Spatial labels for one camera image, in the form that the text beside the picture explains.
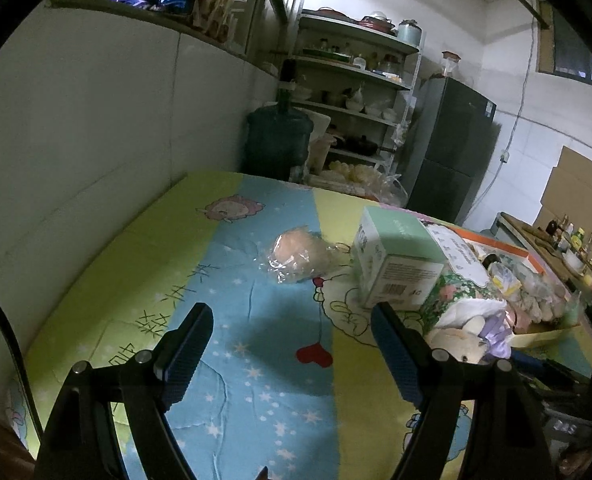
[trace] metal shelf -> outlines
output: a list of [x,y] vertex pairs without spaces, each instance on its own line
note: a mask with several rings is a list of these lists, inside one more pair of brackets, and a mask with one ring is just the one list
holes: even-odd
[[372,164],[381,164],[381,165],[385,164],[385,161],[380,156],[360,155],[359,153],[348,152],[347,150],[338,150],[336,148],[330,148],[329,153],[335,153],[337,155],[349,156],[351,158],[357,158],[359,160],[366,160],[367,162],[371,162]]
[[331,110],[333,112],[339,112],[341,114],[351,115],[353,117],[360,117],[361,119],[367,119],[368,121],[374,121],[380,124],[386,124],[387,126],[396,126],[396,123],[390,123],[385,119],[381,119],[380,117],[373,117],[368,114],[363,114],[361,112],[355,112],[353,110],[347,110],[346,108],[339,108],[337,106],[326,105],[323,103],[315,103],[312,101],[294,101],[292,100],[292,104],[299,105],[299,106],[311,106],[312,108],[322,108],[323,110]]
[[361,70],[355,66],[344,65],[341,63],[336,63],[333,61],[328,61],[327,59],[317,59],[315,57],[308,57],[308,56],[294,56],[294,59],[301,64],[307,64],[310,66],[314,66],[316,68],[321,68],[325,70],[333,70],[334,72],[343,72],[348,75],[354,75],[356,77],[363,78],[367,81],[371,81],[376,84],[382,84],[384,86],[389,86],[395,90],[409,90],[409,88],[402,83],[397,83],[391,79],[387,79],[381,75],[375,74],[373,72],[369,72],[368,70]]
[[418,49],[415,46],[400,41],[396,36],[361,27],[361,25],[343,22],[342,20],[326,18],[325,16],[301,14],[300,28],[310,28],[313,30],[330,32],[331,34],[340,34],[348,38],[353,38],[354,40],[395,50],[404,56],[418,52]]

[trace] electrical cable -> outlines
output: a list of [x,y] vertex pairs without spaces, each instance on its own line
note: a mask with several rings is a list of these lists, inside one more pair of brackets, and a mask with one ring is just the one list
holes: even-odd
[[[512,132],[509,135],[509,140],[507,141],[507,146],[505,147],[503,152],[508,152],[509,147],[512,145],[512,141],[514,140],[514,133],[516,131],[516,127],[518,126],[518,119],[521,118],[522,108],[525,104],[525,90],[527,88],[527,79],[530,76],[530,68],[532,67],[532,59],[534,58],[534,46],[536,43],[536,34],[535,34],[535,27],[534,27],[535,22],[536,22],[536,20],[534,18],[532,18],[532,46],[530,47],[530,56],[529,56],[529,59],[527,60],[527,70],[525,71],[525,79],[522,81],[521,105],[518,108],[518,113],[516,114],[516,120],[514,121],[514,126],[512,127]],[[496,170],[496,173],[494,174],[492,181],[489,183],[489,185],[486,187],[486,189],[483,191],[483,193],[481,193],[481,195],[479,195],[478,198],[476,200],[474,200],[474,203],[471,205],[470,211],[467,213],[467,216],[465,216],[463,223],[466,222],[467,218],[470,217],[470,215],[474,212],[474,209],[476,209],[480,205],[480,203],[483,201],[483,199],[485,198],[485,196],[487,195],[489,190],[492,188],[492,186],[496,182],[496,179],[498,178],[498,174],[500,173],[500,170],[503,167],[503,164],[506,164],[506,162],[503,162],[501,160],[501,163],[500,163],[498,169]]]
[[32,396],[32,391],[29,387],[27,371],[25,370],[25,363],[23,362],[23,353],[20,351],[20,346],[18,345],[16,335],[14,334],[14,330],[12,329],[12,325],[9,323],[9,319],[7,319],[7,316],[5,316],[5,313],[3,312],[3,309],[1,307],[0,332],[3,335],[3,338],[5,339],[5,343],[7,343],[7,347],[9,348],[10,354],[12,355],[14,368],[16,368],[16,373],[18,374],[18,378],[20,379],[23,397],[25,397],[25,402],[27,403],[29,415],[32,418],[32,423],[34,424],[34,429],[36,430],[36,436],[38,437],[38,441],[40,442],[42,439],[41,419],[38,417],[38,410],[36,410],[36,405],[34,404],[34,397]]

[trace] mattress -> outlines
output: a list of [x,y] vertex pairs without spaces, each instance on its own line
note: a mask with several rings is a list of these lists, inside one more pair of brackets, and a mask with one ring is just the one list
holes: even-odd
[[[271,242],[296,226],[351,244],[362,208],[373,204],[237,173],[190,174],[87,267],[31,345],[26,367],[42,424],[75,362],[124,363],[205,302],[212,338],[167,413],[199,479],[253,479],[263,466],[274,480],[389,479],[419,414],[375,347],[350,267],[281,284],[259,268]],[[573,336],[548,352],[591,370],[591,350]],[[7,402],[36,455],[16,382]],[[446,479],[457,477],[472,409],[461,405]],[[130,478],[144,479],[124,408],[112,411]]]

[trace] dark green refrigerator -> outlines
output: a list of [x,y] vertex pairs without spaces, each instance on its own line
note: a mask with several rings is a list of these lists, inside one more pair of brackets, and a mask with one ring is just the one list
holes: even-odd
[[423,84],[397,171],[408,209],[464,221],[496,143],[495,111],[492,101],[450,77]]

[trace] blue textured gripper pad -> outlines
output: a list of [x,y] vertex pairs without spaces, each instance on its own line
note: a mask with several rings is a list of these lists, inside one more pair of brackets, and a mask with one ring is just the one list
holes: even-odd
[[178,348],[168,362],[161,363],[165,367],[163,370],[165,385],[161,401],[167,409],[183,399],[213,330],[212,310],[204,303],[197,303],[181,325],[173,331],[172,344],[177,345]]
[[423,394],[418,384],[418,368],[396,333],[396,322],[403,330],[407,330],[396,316],[390,322],[380,305],[376,305],[372,310],[372,333],[400,395],[406,401],[412,402],[416,408],[420,408]]

